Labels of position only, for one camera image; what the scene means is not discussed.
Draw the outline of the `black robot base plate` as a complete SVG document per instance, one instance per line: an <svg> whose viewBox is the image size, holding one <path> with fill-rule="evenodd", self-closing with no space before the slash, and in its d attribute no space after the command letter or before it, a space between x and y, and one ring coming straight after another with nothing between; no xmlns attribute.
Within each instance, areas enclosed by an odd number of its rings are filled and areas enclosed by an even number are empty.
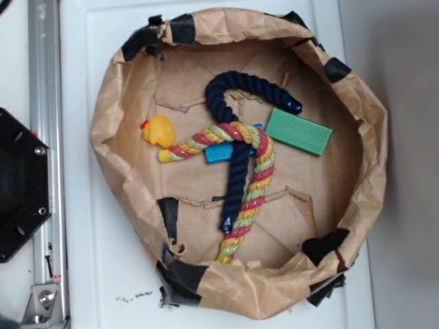
<svg viewBox="0 0 439 329"><path fill-rule="evenodd" d="M7 263L50 216L49 148L1 109L1 262Z"/></svg>

